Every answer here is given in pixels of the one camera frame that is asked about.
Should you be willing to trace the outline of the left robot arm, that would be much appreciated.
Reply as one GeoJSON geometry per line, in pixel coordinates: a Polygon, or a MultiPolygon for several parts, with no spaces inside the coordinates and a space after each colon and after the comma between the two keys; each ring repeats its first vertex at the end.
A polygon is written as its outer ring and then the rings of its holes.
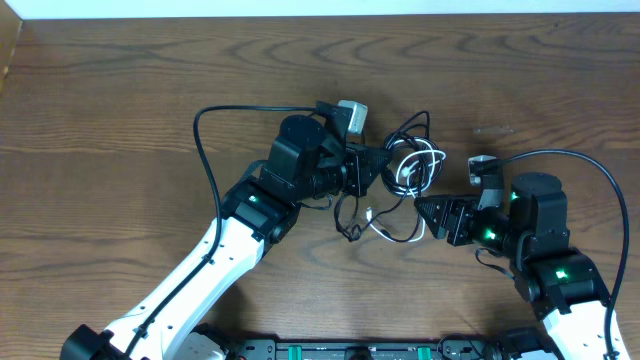
{"type": "Polygon", "coordinates": [[[196,332],[209,309],[295,225],[303,201],[361,197],[389,164],[389,151],[350,143],[348,120],[285,118],[259,176],[224,196],[192,252],[143,301],[102,332],[79,326],[63,359],[222,359],[221,345],[196,332]]]}

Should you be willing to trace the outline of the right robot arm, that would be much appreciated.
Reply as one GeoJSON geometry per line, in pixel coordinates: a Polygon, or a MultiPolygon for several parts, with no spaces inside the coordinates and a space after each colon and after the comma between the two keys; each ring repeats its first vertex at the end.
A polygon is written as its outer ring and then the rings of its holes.
{"type": "Polygon", "coordinates": [[[480,194],[418,197],[416,210],[435,238],[508,259],[505,275],[544,326],[507,332],[489,345],[486,358],[628,358],[617,321],[604,319],[610,294],[603,279],[569,244],[560,180],[530,172],[506,186],[502,173],[492,171],[472,181],[480,194]]]}

